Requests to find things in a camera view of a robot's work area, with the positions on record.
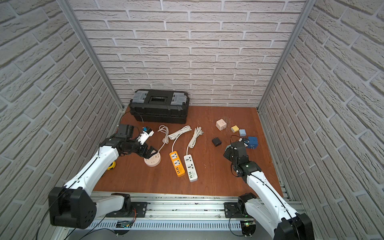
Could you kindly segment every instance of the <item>power adapter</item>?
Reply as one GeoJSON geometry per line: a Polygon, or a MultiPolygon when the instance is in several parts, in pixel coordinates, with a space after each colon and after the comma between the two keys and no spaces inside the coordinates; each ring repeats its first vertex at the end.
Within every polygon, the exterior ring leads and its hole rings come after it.
{"type": "Polygon", "coordinates": [[[221,141],[218,137],[215,137],[214,139],[212,139],[212,143],[215,145],[215,147],[217,147],[221,144],[221,141]]]}

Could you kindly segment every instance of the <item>wooden floor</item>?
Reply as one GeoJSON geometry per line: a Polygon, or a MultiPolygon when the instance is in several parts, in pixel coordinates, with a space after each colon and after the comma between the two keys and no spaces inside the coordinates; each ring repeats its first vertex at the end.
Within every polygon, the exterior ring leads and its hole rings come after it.
{"type": "MultiPolygon", "coordinates": [[[[130,113],[124,115],[121,123],[131,124],[140,129],[143,126],[142,122],[136,121],[130,113]]],[[[162,145],[161,140],[164,138],[163,133],[157,132],[161,123],[144,122],[144,125],[155,131],[155,134],[147,140],[148,145],[159,149],[162,145]]],[[[197,138],[195,147],[188,150],[195,163],[197,181],[189,182],[187,174],[177,177],[169,158],[173,143],[170,140],[169,144],[161,150],[161,162],[156,167],[148,167],[144,159],[136,154],[119,157],[116,160],[116,168],[106,171],[94,190],[215,196],[240,196],[248,192],[254,193],[241,178],[231,174],[230,161],[223,157],[226,146],[230,144],[230,136],[234,135],[230,128],[237,125],[246,130],[247,136],[258,138],[259,146],[254,150],[247,149],[249,160],[255,161],[261,167],[269,182],[282,195],[256,108],[190,106],[186,124],[166,123],[165,125],[169,128],[170,134],[185,125],[190,125],[192,128],[192,131],[180,136],[174,146],[184,169],[186,167],[183,156],[186,147],[194,134],[194,129],[197,126],[202,127],[204,134],[197,138]],[[222,131],[215,126],[220,118],[227,123],[227,128],[222,131]],[[213,145],[214,137],[219,137],[222,141],[220,146],[213,145]]]]}

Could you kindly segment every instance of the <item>black cable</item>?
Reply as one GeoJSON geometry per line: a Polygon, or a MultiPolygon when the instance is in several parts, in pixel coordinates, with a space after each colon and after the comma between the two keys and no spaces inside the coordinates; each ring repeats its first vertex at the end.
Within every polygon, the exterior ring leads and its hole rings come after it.
{"type": "Polygon", "coordinates": [[[37,238],[38,238],[38,234],[39,234],[39,230],[40,230],[40,228],[41,228],[41,225],[43,224],[43,221],[45,220],[45,217],[47,216],[47,214],[48,214],[48,212],[49,212],[49,210],[51,209],[51,207],[53,206],[53,204],[67,191],[67,189],[66,190],[64,190],[54,201],[53,201],[53,203],[48,207],[48,209],[47,209],[47,211],[45,212],[45,214],[43,215],[43,218],[41,219],[41,221],[40,221],[40,225],[39,225],[39,227],[37,228],[37,231],[36,231],[36,236],[35,236],[35,239],[36,240],[38,240],[37,238]]]}
{"type": "Polygon", "coordinates": [[[267,186],[267,188],[269,188],[269,190],[271,190],[271,192],[272,192],[272,193],[275,195],[275,197],[279,200],[279,202],[281,203],[281,205],[282,205],[282,206],[285,208],[285,210],[287,211],[289,217],[292,219],[292,223],[293,223],[293,225],[294,225],[295,228],[296,228],[297,237],[298,237],[299,240],[300,240],[299,231],[297,230],[297,226],[296,226],[296,224],[295,224],[295,221],[294,221],[294,219],[292,218],[291,214],[289,213],[288,208],[285,207],[285,205],[284,205],[283,202],[280,200],[280,198],[276,195],[276,193],[275,193],[275,192],[274,192],[274,191],[273,191],[267,184],[265,184],[260,178],[256,177],[255,175],[253,175],[253,174],[251,174],[251,175],[254,176],[255,178],[257,178],[258,180],[260,180],[265,186],[267,186]]]}
{"type": "Polygon", "coordinates": [[[232,173],[232,175],[235,176],[235,177],[240,177],[240,176],[237,176],[237,175],[233,174],[233,172],[232,172],[232,163],[231,163],[231,173],[232,173]]]}
{"type": "Polygon", "coordinates": [[[122,116],[121,116],[121,118],[120,118],[120,122],[119,122],[119,125],[120,125],[120,123],[121,123],[121,120],[122,120],[122,118],[124,117],[124,115],[125,114],[127,114],[127,113],[130,113],[130,112],[134,112],[134,113],[137,113],[140,117],[141,117],[141,121],[143,122],[143,126],[144,126],[144,120],[143,120],[143,117],[141,116],[141,114],[140,113],[138,113],[138,112],[136,112],[136,111],[132,111],[132,110],[130,110],[130,111],[128,111],[128,112],[125,112],[122,116]]]}
{"type": "Polygon", "coordinates": [[[99,231],[99,230],[109,230],[109,231],[115,233],[113,230],[111,230],[111,229],[109,229],[109,228],[101,228],[101,229],[96,229],[96,230],[93,231],[93,232],[88,232],[86,235],[91,234],[91,233],[94,233],[94,232],[99,231]]]}
{"type": "Polygon", "coordinates": [[[231,136],[229,137],[229,141],[230,141],[230,143],[232,143],[232,137],[233,137],[233,136],[238,137],[238,138],[241,138],[240,136],[237,136],[237,135],[231,135],[231,136]]]}
{"type": "Polygon", "coordinates": [[[238,237],[243,237],[243,236],[245,236],[245,235],[237,235],[237,234],[234,234],[234,233],[232,232],[232,230],[231,230],[231,218],[232,218],[233,215],[235,215],[235,214],[237,214],[237,213],[239,213],[239,212],[236,212],[236,213],[232,214],[232,215],[229,217],[228,227],[229,227],[229,230],[231,231],[231,233],[232,233],[233,235],[238,236],[238,237]]]}
{"type": "Polygon", "coordinates": [[[137,137],[139,137],[140,136],[140,129],[138,128],[138,127],[136,127],[136,126],[134,126],[133,128],[137,128],[137,130],[138,130],[138,134],[137,134],[137,136],[136,137],[134,137],[134,138],[132,138],[132,139],[136,139],[137,137]]]}
{"type": "Polygon", "coordinates": [[[76,230],[76,228],[74,228],[63,240],[66,240],[75,230],[76,230]]]}
{"type": "Polygon", "coordinates": [[[96,226],[94,226],[93,227],[93,229],[95,229],[103,220],[104,220],[104,218],[106,217],[107,215],[105,215],[103,218],[102,218],[102,220],[98,223],[98,224],[96,224],[96,226]]]}
{"type": "MultiPolygon", "coordinates": [[[[100,154],[100,143],[99,143],[99,150],[98,150],[98,153],[97,155],[99,156],[100,154]]],[[[96,160],[98,159],[98,157],[91,163],[91,165],[89,165],[89,167],[80,175],[79,178],[81,178],[84,173],[86,173],[88,171],[88,169],[94,164],[94,162],[96,162],[96,160]]],[[[54,201],[53,203],[48,207],[47,211],[45,212],[45,214],[43,215],[43,218],[41,219],[41,222],[40,222],[40,225],[39,227],[37,228],[37,231],[36,231],[36,237],[35,237],[35,240],[38,240],[38,234],[39,234],[39,230],[41,228],[41,225],[43,224],[43,221],[45,219],[45,217],[47,216],[49,210],[51,209],[51,207],[53,206],[53,204],[64,194],[67,192],[68,189],[70,189],[74,184],[76,183],[76,181],[74,181],[68,188],[66,188],[54,201]]]]}

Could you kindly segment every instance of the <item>electrical outlet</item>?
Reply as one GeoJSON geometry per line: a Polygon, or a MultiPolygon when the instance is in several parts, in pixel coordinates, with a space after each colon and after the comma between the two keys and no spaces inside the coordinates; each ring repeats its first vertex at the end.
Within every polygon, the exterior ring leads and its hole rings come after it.
{"type": "Polygon", "coordinates": [[[169,156],[172,160],[173,167],[175,168],[177,176],[178,177],[183,176],[185,174],[185,170],[184,170],[183,164],[181,164],[180,162],[180,158],[177,152],[176,151],[171,152],[169,156]]]}
{"type": "Polygon", "coordinates": [[[192,155],[188,154],[184,156],[184,162],[187,167],[188,178],[190,182],[197,180],[197,172],[195,169],[195,164],[193,163],[192,155]]]}
{"type": "Polygon", "coordinates": [[[160,161],[161,161],[161,156],[159,152],[153,155],[152,157],[150,157],[149,159],[144,158],[145,164],[149,167],[157,166],[160,163],[160,161]]]}
{"type": "Polygon", "coordinates": [[[227,123],[223,119],[220,119],[216,121],[216,127],[221,131],[227,127],[227,123]]]}
{"type": "Polygon", "coordinates": [[[175,164],[175,166],[178,166],[180,165],[180,160],[173,161],[173,163],[175,164]]]}

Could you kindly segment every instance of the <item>aluminum frame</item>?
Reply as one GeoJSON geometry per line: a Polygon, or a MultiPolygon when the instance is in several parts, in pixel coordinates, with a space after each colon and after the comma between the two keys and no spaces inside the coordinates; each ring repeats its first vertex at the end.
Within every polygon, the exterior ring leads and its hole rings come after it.
{"type": "Polygon", "coordinates": [[[68,0],[57,0],[61,10],[64,15],[67,17],[68,22],[71,24],[73,31],[77,34],[81,44],[83,45],[85,51],[87,52],[89,58],[91,59],[93,65],[101,76],[105,86],[107,87],[109,93],[112,95],[113,100],[117,104],[118,108],[122,111],[124,109],[124,104],[122,103],[119,95],[117,94],[115,88],[113,87],[107,72],[105,71],[99,57],[97,56],[91,42],[89,41],[83,27],[81,26],[80,21],[76,17],[74,10],[68,0]]]}
{"type": "MultiPolygon", "coordinates": [[[[288,204],[296,209],[298,213],[303,213],[304,208],[299,201],[290,201],[284,185],[280,185],[283,198],[288,204]]],[[[105,197],[114,192],[93,191],[91,197],[105,197]]],[[[180,194],[150,194],[150,193],[128,193],[131,200],[136,202],[148,202],[147,212],[144,218],[137,218],[137,223],[211,223],[228,224],[229,219],[225,217],[224,202],[237,202],[237,197],[228,196],[207,196],[207,195],[180,195],[180,194]]],[[[94,219],[90,225],[95,226],[102,218],[94,219]]],[[[131,220],[132,218],[105,218],[105,224],[101,226],[113,229],[113,223],[118,220],[131,220]]],[[[240,221],[252,221],[252,218],[233,218],[231,224],[239,224],[240,221]]],[[[136,230],[229,230],[223,227],[155,227],[135,225],[136,230]]],[[[57,227],[52,240],[63,240],[68,232],[72,230],[66,227],[57,227]]],[[[237,226],[231,226],[231,230],[238,231],[237,226]]]]}
{"type": "Polygon", "coordinates": [[[301,13],[299,15],[299,18],[297,19],[295,28],[292,30],[291,35],[289,36],[288,42],[285,45],[285,48],[280,56],[279,61],[277,62],[277,65],[275,67],[275,70],[273,71],[273,74],[271,76],[271,79],[266,87],[266,90],[263,93],[263,96],[259,102],[259,105],[257,106],[257,110],[260,111],[260,109],[263,107],[263,104],[266,101],[266,98],[269,96],[269,93],[272,89],[273,84],[275,83],[278,74],[280,73],[281,69],[283,68],[283,65],[285,61],[288,59],[289,54],[291,53],[291,50],[293,49],[293,46],[296,43],[297,38],[299,37],[300,31],[303,29],[304,24],[315,4],[316,0],[307,0],[303,6],[303,9],[301,10],[301,13]]]}

